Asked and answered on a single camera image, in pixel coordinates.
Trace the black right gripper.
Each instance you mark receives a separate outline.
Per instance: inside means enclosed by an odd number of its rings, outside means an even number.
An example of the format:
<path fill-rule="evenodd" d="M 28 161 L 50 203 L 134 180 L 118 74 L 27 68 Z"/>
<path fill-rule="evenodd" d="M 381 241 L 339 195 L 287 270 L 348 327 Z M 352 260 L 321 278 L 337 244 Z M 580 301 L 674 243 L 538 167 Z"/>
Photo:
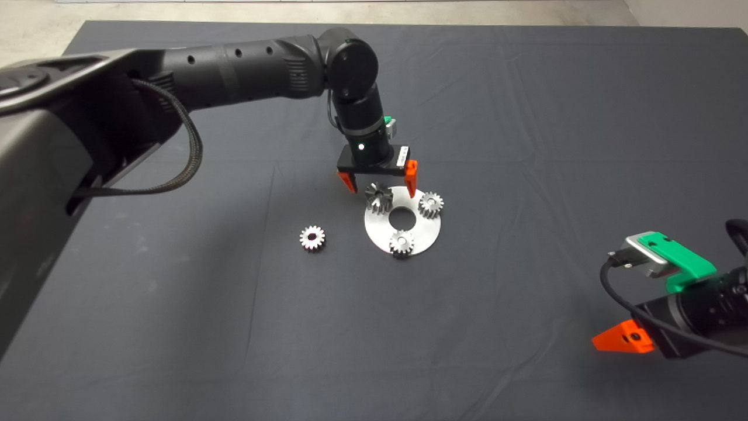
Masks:
<path fill-rule="evenodd" d="M 636 308 L 651 318 L 657 318 L 679 330 L 698 334 L 689 324 L 678 294 L 651 299 L 636 305 Z M 638 315 L 633 314 L 632 317 L 633 320 L 625 320 L 597 334 L 591 338 L 591 344 L 597 351 L 631 354 L 651 353 L 656 346 L 666 359 L 686 359 L 708 351 L 707 347 L 698 346 L 692 341 L 663 330 Z"/>

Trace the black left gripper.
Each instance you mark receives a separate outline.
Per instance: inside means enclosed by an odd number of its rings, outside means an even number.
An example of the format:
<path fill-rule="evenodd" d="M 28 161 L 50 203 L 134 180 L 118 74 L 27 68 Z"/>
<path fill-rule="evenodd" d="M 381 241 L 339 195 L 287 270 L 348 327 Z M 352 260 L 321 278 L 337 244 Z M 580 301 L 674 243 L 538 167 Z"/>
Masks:
<path fill-rule="evenodd" d="M 356 176 L 403 176 L 406 172 L 406 189 L 411 199 L 417 192 L 417 160 L 411 159 L 411 150 L 404 144 L 393 144 L 393 131 L 380 127 L 363 136 L 345 135 L 347 144 L 337 161 L 338 176 L 349 192 L 358 193 Z"/>

